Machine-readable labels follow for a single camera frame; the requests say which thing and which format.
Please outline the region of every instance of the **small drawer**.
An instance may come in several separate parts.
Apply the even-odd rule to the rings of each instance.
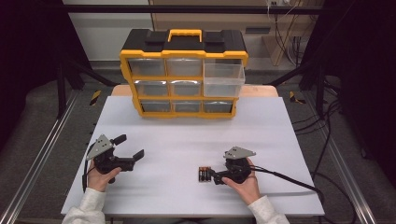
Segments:
[[[201,95],[201,81],[195,80],[174,80],[170,81],[172,95],[177,96],[198,96]]]
[[[199,77],[202,75],[202,61],[199,58],[166,59],[168,76]]]
[[[201,101],[172,101],[175,112],[198,113],[201,110]]]
[[[132,76],[164,77],[165,66],[163,59],[128,59]]]
[[[231,113],[233,101],[204,101],[206,113]]]
[[[245,70],[241,60],[205,60],[204,68],[204,96],[239,96],[241,87],[245,84]]]
[[[168,95],[166,81],[142,81],[134,82],[138,95],[164,96]]]
[[[143,112],[169,112],[171,105],[169,101],[162,100],[141,100]]]

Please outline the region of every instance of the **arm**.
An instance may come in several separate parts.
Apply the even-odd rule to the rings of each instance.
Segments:
[[[253,165],[249,158],[247,158],[247,161],[250,165]],[[261,197],[254,171],[242,184],[237,184],[227,177],[223,177],[221,180],[239,194],[242,201],[253,213],[258,224],[289,224],[285,215],[275,211],[267,196]]]
[[[79,207],[72,207],[66,214],[63,224],[68,223],[105,223],[102,208],[105,204],[106,187],[108,181],[119,174],[121,168],[116,168],[106,175],[100,174],[93,161],[88,172],[88,187]]]

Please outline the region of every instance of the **aluminum rail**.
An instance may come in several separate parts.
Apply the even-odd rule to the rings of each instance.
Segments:
[[[312,92],[303,91],[305,99],[311,110],[314,114],[316,114],[315,109],[315,100]],[[322,127],[321,133],[324,140],[326,140],[327,134],[329,133],[329,129],[324,125],[325,121],[319,122],[318,126]],[[347,166],[346,161],[338,150],[337,145],[335,144],[332,136],[330,135],[329,144],[327,145],[327,149],[332,157],[332,162],[334,163],[335,169],[337,170],[338,175],[340,176],[341,181],[343,182],[344,188],[346,189],[346,193],[348,194],[350,201],[352,201],[355,212],[358,215],[359,220],[362,224],[375,224],[375,217],[364,199],[363,194],[361,193],[361,189],[359,188],[358,183],[353,177],[352,172]]]
[[[40,172],[43,169],[47,158],[49,157],[53,149],[53,146],[55,145],[62,129],[64,128],[64,125],[69,115],[71,114],[71,111],[76,103],[78,96],[79,91],[71,92],[64,114],[59,119],[56,119],[51,131],[49,132],[49,135],[47,136],[46,141],[44,142],[44,145],[38,152],[35,161],[30,167],[29,172],[23,179],[17,193],[14,195],[14,198],[9,203],[7,209],[0,217],[1,224],[12,224],[16,221],[18,214],[20,213],[24,203],[26,202],[27,197],[32,191],[32,188],[35,185],[35,182],[37,181],[38,176],[40,175]]]
[[[53,5],[38,7],[48,12],[73,13],[209,13],[209,14],[295,14],[323,15],[339,12],[326,7],[247,7],[247,6],[182,6],[182,5]]]

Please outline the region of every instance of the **metal bracket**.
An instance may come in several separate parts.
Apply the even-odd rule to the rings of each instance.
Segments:
[[[238,160],[255,155],[256,152],[254,151],[250,151],[242,147],[232,147],[230,150],[225,152],[225,155],[223,157],[225,159]]]
[[[104,134],[101,134],[99,138],[96,139],[96,142],[93,144],[90,153],[88,153],[87,161],[106,152],[111,148],[113,148],[113,143],[108,140]]]

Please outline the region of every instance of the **carrying handle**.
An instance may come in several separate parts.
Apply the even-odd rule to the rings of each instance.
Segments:
[[[171,42],[172,35],[198,35],[199,42],[202,42],[202,30],[178,30],[172,29],[169,31],[168,42]]]

